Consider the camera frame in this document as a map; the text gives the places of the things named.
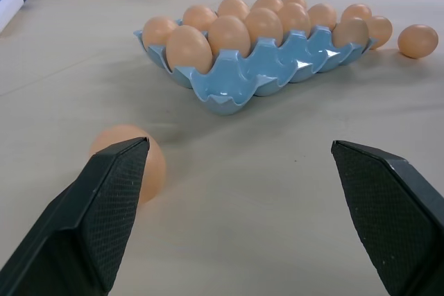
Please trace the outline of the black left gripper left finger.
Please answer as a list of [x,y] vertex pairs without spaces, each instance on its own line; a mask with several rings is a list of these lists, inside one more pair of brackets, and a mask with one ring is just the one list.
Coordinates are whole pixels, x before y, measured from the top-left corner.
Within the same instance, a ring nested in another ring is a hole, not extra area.
[[150,142],[95,153],[1,269],[2,295],[108,295],[130,237]]

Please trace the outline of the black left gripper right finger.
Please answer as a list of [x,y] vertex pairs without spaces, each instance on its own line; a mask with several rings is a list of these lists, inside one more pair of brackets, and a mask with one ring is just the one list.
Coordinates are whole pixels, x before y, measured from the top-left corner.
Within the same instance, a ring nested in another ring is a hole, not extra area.
[[403,157],[335,140],[353,225],[390,295],[443,294],[443,196]]

